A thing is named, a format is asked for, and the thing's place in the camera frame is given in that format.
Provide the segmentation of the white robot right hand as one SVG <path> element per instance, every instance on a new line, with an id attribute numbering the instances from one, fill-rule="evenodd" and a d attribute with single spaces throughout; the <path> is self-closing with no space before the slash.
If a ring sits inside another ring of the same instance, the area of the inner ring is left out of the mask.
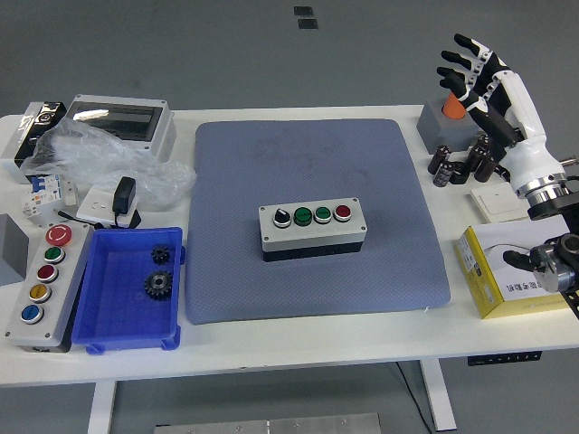
<path id="1" fill-rule="evenodd" d="M 440 84 L 487 134 L 490 153 L 508 170 L 513 190 L 563 184 L 565 169 L 546 149 L 543 123 L 520 76 L 481 42 L 460 33 L 454 42 L 470 55 L 443 51 L 442 58 L 459 67 L 439 67 Z"/>

